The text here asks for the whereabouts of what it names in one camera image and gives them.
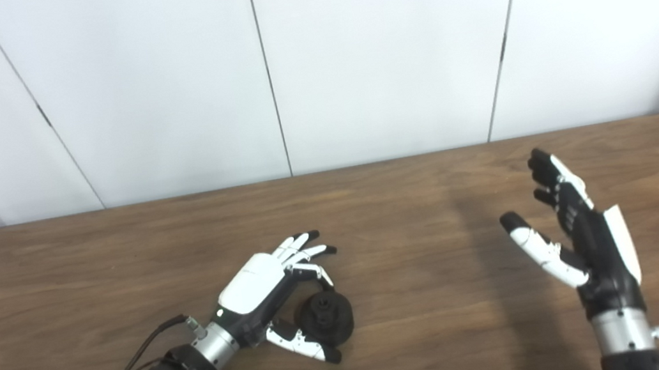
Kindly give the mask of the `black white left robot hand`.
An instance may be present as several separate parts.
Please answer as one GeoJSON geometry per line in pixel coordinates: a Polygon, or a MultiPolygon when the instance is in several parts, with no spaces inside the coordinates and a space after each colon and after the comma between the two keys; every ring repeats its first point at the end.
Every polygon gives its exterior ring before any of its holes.
{"type": "Polygon", "coordinates": [[[319,283],[325,291],[335,290],[317,256],[336,254],[333,246],[309,247],[319,237],[314,230],[292,235],[273,252],[252,255],[221,291],[207,330],[216,339],[211,345],[198,343],[197,349],[222,368],[241,348],[255,348],[263,342],[307,358],[338,364],[342,359],[337,346],[319,341],[292,323],[278,318],[282,306],[301,282],[319,283]]]}

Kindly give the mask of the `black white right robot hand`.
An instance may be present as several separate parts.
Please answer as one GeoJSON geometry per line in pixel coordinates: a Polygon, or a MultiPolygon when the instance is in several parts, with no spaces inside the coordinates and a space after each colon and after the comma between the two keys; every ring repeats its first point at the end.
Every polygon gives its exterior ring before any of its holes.
{"type": "Polygon", "coordinates": [[[533,148],[527,161],[534,197],[555,213],[571,247],[552,241],[516,212],[499,221],[511,240],[549,275],[577,290],[587,319],[607,311],[647,311],[635,244],[618,205],[599,210],[586,183],[554,154],[533,148]]]}

